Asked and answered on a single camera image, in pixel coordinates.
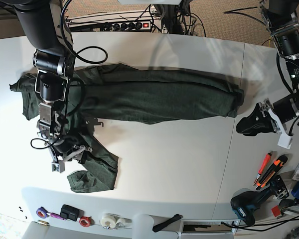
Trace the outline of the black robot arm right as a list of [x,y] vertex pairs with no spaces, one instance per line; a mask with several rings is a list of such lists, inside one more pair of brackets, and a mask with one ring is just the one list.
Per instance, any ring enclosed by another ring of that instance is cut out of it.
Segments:
[[38,105],[40,119],[37,128],[49,149],[53,163],[77,160],[84,164],[85,146],[77,132],[66,130],[67,117],[78,111],[85,97],[81,80],[81,94],[77,106],[68,110],[68,95],[73,82],[75,56],[70,47],[73,39],[70,30],[64,26],[60,0],[10,0],[22,29],[35,48],[33,65],[37,68],[34,92],[41,100]]

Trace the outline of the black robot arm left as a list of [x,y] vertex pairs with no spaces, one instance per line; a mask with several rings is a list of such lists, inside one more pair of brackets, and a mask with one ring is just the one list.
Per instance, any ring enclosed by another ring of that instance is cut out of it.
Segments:
[[299,120],[299,0],[262,0],[259,10],[263,24],[277,49],[276,65],[283,85],[289,94],[270,103],[257,103],[248,117],[236,125],[236,132],[244,136],[259,133],[282,133],[278,123]]

